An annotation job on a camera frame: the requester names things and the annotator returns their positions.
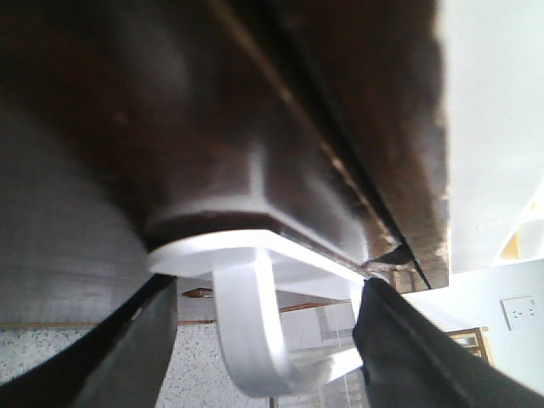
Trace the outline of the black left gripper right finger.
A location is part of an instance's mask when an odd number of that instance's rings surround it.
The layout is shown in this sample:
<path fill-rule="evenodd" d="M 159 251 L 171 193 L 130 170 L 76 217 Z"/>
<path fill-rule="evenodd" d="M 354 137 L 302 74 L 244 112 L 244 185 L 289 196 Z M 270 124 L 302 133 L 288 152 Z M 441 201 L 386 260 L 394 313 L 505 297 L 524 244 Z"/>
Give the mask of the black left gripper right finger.
<path fill-rule="evenodd" d="M 542 395 L 470 354 L 388 283 L 365 282 L 352 337 L 372 407 L 541 407 Z"/>

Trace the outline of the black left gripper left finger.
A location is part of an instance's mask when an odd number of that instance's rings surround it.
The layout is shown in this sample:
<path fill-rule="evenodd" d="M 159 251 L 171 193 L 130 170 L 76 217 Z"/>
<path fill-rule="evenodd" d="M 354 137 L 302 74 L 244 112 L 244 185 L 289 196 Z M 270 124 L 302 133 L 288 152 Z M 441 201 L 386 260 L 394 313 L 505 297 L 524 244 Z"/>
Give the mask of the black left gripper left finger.
<path fill-rule="evenodd" d="M 153 407 L 176 332 L 176 280 L 153 275 L 70 347 L 3 384 L 1 405 Z"/>

